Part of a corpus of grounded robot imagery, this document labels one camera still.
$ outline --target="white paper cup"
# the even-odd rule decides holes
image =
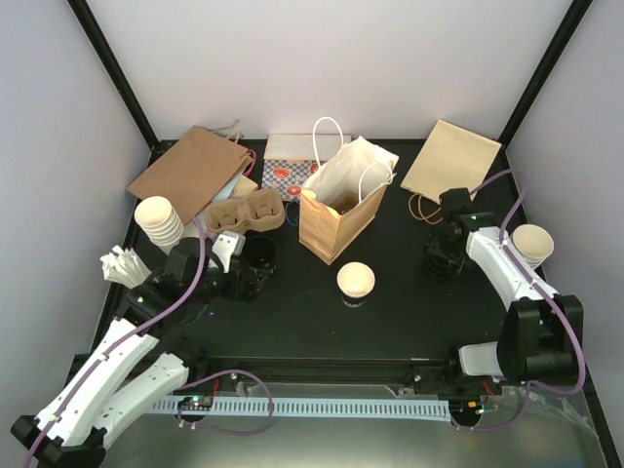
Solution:
[[[184,226],[178,226],[175,230],[163,235],[148,235],[149,240],[153,243],[164,244],[167,242],[173,242],[181,237],[184,232]]]
[[[147,229],[143,229],[145,234],[149,236],[150,239],[158,239],[172,235],[180,229],[184,229],[182,225],[182,221],[175,219],[171,224],[161,228],[161,229],[153,229],[148,231]]]
[[[140,228],[145,232],[156,233],[156,232],[161,232],[163,230],[169,229],[170,227],[175,226],[179,224],[180,222],[181,221],[176,211],[172,211],[169,217],[163,222],[161,222],[160,224],[158,224],[157,226],[141,226]]]
[[[347,263],[336,277],[342,301],[349,307],[360,307],[374,288],[374,273],[364,263]]]
[[[157,242],[152,242],[152,244],[154,244],[156,247],[158,247],[161,251],[163,251],[166,254],[168,254],[169,251],[179,243],[179,240],[181,238],[182,238],[182,236],[180,236],[177,239],[172,240],[170,242],[166,242],[166,243],[162,243],[162,244],[159,244]]]
[[[555,250],[555,241],[546,229],[535,224],[523,224],[511,235],[511,241],[526,264],[533,270]]]
[[[156,244],[157,246],[168,245],[172,242],[177,242],[182,237],[184,233],[184,229],[178,229],[176,232],[171,233],[169,236],[163,237],[150,237],[149,240],[152,241],[152,244]]]
[[[173,211],[174,207],[165,197],[149,197],[136,207],[135,221],[141,228],[157,228],[169,221]]]

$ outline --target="metal frame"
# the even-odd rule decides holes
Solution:
[[[548,45],[544,55],[542,56],[540,62],[538,63],[535,71],[533,72],[528,84],[526,85],[525,90],[523,91],[514,111],[512,112],[507,124],[505,125],[498,141],[502,143],[503,148],[501,151],[504,151],[504,147],[507,147],[514,136],[516,135],[518,129],[522,125],[524,119],[526,118],[531,106],[535,102],[539,92],[541,91],[544,83],[548,79],[550,73],[553,68],[557,64],[560,56],[566,49],[566,45],[569,42],[570,38],[574,34],[574,31],[578,27],[578,24],[583,19],[585,13],[589,9],[593,0],[572,0],[570,6],[562,19],[559,28],[557,29],[555,35],[553,36],[550,44]],[[115,88],[119,92],[122,100],[128,107],[131,115],[135,119],[136,126],[140,130],[145,142],[149,146],[152,151],[150,164],[153,163],[156,159],[158,159],[167,149],[169,149],[174,141],[170,140],[159,140],[159,138],[154,133],[149,121],[145,113],[143,112],[140,103],[135,95],[130,83],[128,82],[121,65],[117,61],[117,58],[114,56],[112,49],[110,48],[103,32],[99,28],[98,22],[89,7],[87,0],[67,0],[67,3],[73,10],[76,18],[80,21],[87,37],[91,41],[94,49],[99,56],[104,68],[108,72]],[[138,227],[135,224],[134,220],[131,220],[126,239],[124,241],[124,246],[129,247],[134,244],[138,235]],[[123,294],[123,287],[117,284],[113,284],[110,288],[108,296],[106,298],[106,302],[104,304],[104,311],[111,310],[115,307],[115,304],[118,304],[121,300]],[[96,341],[94,346],[98,345],[99,340],[103,336],[104,328],[106,326],[106,322],[108,319],[108,314],[102,314],[100,318],[97,333],[96,333]],[[74,364],[72,368],[75,369],[84,363],[85,357],[76,356],[74,360]],[[230,363],[215,363],[217,365],[227,365],[230,366]],[[309,363],[307,363],[308,367],[304,363],[268,363],[268,362],[247,362],[247,363],[238,363],[239,365],[244,364],[246,368],[251,367],[255,372],[259,372],[260,374],[269,373],[274,377],[280,375],[282,379],[296,379],[297,381],[307,380],[304,375],[308,375],[310,380],[318,381],[319,379],[325,380],[326,382],[332,381],[340,381],[341,383],[347,383],[351,381],[353,383],[362,382],[365,380],[369,383],[375,382],[384,382],[384,383],[394,383],[394,384],[405,384],[406,378],[413,379],[413,374],[415,372],[427,372],[429,369],[434,369],[436,365],[439,363],[427,363],[422,367],[415,368],[413,363],[388,363],[384,361],[379,362],[340,362],[340,369],[337,369],[337,363],[323,363],[322,365],[319,363],[319,366],[311,369],[309,367]],[[293,368],[298,368],[298,371],[295,372],[296,376],[292,374],[290,370]],[[405,369],[409,370],[409,375],[405,375]],[[590,409],[590,413],[592,414],[592,418],[597,428],[597,432],[600,436],[601,446],[603,448],[604,456],[606,458],[606,462],[610,467],[620,467],[622,466],[615,449],[615,444],[611,438],[611,435],[608,430],[608,426],[606,424],[605,415],[603,413],[603,409],[601,407],[600,401],[598,399],[596,390],[594,388],[593,381],[591,377],[588,378],[588,381],[584,388],[585,397],[587,400],[587,404]]]

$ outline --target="black table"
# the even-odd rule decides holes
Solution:
[[[218,367],[245,365],[259,371],[260,364],[282,370],[286,366],[288,372],[277,373],[296,379],[297,369],[306,369],[301,376],[310,376],[311,367],[323,367],[312,373],[330,377],[327,370],[342,365],[350,367],[351,377],[364,372],[359,380],[366,381],[370,368],[395,367],[399,371],[394,375],[403,375],[405,363],[439,363],[453,345],[497,339],[506,311],[479,268],[466,268],[450,283],[421,273],[430,227],[410,215],[411,193],[399,185],[424,141],[374,142],[400,157],[395,182],[375,220],[331,266],[299,244],[297,228],[284,223],[263,233],[278,246],[278,271],[258,299],[252,304],[215,299],[199,320],[179,331],[201,343],[212,360],[221,360]],[[243,144],[257,152],[252,178],[260,181],[264,142]],[[501,151],[490,174],[507,167]],[[504,177],[484,188],[475,203],[502,219],[516,193],[513,179]],[[290,210],[294,218],[298,207]],[[164,264],[164,254],[140,230],[133,245],[150,268]],[[335,280],[339,268],[350,261],[366,263],[376,278],[366,303],[355,309],[343,305]],[[109,301],[108,320],[117,303]]]

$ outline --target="brown paper bag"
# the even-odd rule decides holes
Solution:
[[[299,242],[332,264],[374,219],[398,161],[398,156],[361,136],[342,146],[303,184]],[[339,214],[330,205],[344,192],[357,193],[359,203]]]
[[[440,194],[451,188],[472,190],[486,178],[500,146],[498,141],[439,120],[401,187],[434,203],[440,203]]]
[[[251,161],[247,148],[193,127],[128,190],[141,200],[154,195],[167,198],[186,224]]]

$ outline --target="paper bag handle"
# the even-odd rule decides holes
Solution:
[[[321,167],[321,160],[319,159],[319,150],[316,147],[316,128],[324,120],[331,120],[333,122],[333,124],[338,128],[338,132],[340,133],[340,147],[342,147],[342,145],[344,144],[344,136],[342,134],[342,129],[340,128],[338,123],[335,120],[333,120],[332,117],[321,117],[319,120],[317,120],[316,123],[314,124],[314,128],[312,129],[312,147],[314,148],[314,157],[316,158],[316,164],[319,165],[319,168]]]
[[[362,203],[362,181],[364,180],[364,176],[367,174],[369,169],[375,164],[380,164],[381,166],[386,168],[388,170],[388,173],[390,174],[390,179],[383,182],[382,185],[390,185],[392,183],[392,180],[394,179],[394,173],[392,172],[392,168],[390,168],[390,166],[388,166],[387,164],[383,164],[381,161],[373,161],[372,163],[370,163],[367,168],[364,169],[362,175],[360,175],[360,182],[358,183],[358,200],[360,201],[360,203]]]

